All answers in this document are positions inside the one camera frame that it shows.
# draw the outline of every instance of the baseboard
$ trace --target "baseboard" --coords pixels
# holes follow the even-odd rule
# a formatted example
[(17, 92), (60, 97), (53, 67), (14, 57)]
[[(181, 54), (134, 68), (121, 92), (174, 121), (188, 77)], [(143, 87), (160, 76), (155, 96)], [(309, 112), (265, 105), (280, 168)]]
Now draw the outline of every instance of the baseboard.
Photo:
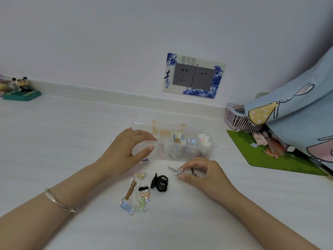
[(224, 119), (225, 107), (188, 103), (150, 96), (81, 87), (70, 84), (50, 83), (31, 80), (34, 89), (43, 95), (73, 98), (99, 103), (123, 105), (134, 108), (150, 109), (208, 118)]

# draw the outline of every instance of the bracelet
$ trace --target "bracelet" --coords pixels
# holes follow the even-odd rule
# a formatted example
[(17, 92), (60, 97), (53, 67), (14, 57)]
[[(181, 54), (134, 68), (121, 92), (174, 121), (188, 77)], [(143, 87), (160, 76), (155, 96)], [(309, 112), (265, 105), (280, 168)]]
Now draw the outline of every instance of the bracelet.
[(64, 206), (61, 203), (59, 203), (54, 196), (52, 196), (52, 194), (49, 192), (49, 189), (45, 189), (44, 191), (45, 195), (48, 197), (48, 199), (52, 200), (53, 202), (55, 202), (58, 206), (60, 206), (61, 208), (63, 208), (66, 211), (70, 211), (70, 212), (77, 212), (78, 208), (75, 207), (75, 209), (68, 207), (68, 206)]

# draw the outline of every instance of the green mouse pad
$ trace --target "green mouse pad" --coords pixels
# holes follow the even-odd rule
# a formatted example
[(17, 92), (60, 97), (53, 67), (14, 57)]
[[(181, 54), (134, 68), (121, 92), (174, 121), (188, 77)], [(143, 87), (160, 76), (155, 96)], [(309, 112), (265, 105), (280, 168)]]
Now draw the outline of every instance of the green mouse pad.
[(312, 162), (296, 157), (293, 153), (286, 152), (283, 157), (274, 159), (265, 154), (267, 146), (256, 144), (252, 134), (227, 130), (239, 151), (251, 166), (273, 168), (286, 171), (300, 172), (312, 175), (327, 175), (326, 172)]

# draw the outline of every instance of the yellow polka dot pattern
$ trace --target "yellow polka dot pattern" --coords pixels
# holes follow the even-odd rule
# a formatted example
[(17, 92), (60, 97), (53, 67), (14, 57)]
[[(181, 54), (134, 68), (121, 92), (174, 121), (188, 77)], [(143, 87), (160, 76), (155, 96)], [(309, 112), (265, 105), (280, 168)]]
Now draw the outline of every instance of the yellow polka dot pattern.
[(249, 118), (252, 123), (256, 125), (262, 125), (268, 120), (269, 116), (277, 106), (277, 102), (273, 102), (269, 105), (249, 110)]

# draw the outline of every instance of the black claw clip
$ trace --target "black claw clip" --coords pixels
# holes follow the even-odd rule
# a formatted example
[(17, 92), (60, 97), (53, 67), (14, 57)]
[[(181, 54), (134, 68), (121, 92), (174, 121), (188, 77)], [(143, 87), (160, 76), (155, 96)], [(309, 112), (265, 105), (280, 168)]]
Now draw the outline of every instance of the black claw clip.
[(159, 192), (166, 192), (168, 188), (168, 178), (165, 175), (157, 176), (157, 173), (155, 173), (155, 177), (152, 179), (152, 184), (150, 185), (151, 189), (154, 187), (156, 187)]

